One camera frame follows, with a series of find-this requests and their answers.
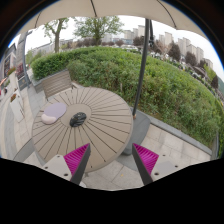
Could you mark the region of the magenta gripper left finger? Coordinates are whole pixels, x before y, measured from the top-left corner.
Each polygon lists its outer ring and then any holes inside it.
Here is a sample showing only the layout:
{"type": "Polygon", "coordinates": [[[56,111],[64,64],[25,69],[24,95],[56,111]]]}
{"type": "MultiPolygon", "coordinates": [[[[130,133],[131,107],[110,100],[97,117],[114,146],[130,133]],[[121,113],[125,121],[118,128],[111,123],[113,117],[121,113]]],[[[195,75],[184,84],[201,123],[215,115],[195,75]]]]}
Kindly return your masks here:
{"type": "Polygon", "coordinates": [[[65,156],[57,154],[43,166],[43,169],[79,185],[90,153],[90,144],[85,144],[65,156]]]}

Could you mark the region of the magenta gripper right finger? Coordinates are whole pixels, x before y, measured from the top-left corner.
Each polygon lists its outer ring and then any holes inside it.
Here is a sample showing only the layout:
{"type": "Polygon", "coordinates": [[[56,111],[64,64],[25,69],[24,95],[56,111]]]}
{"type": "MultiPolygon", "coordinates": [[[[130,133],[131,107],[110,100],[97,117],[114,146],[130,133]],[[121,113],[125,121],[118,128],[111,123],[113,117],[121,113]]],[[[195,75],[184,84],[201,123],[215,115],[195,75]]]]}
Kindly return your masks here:
{"type": "Polygon", "coordinates": [[[136,143],[132,144],[132,154],[144,185],[176,172],[180,166],[166,156],[159,155],[136,143]]]}

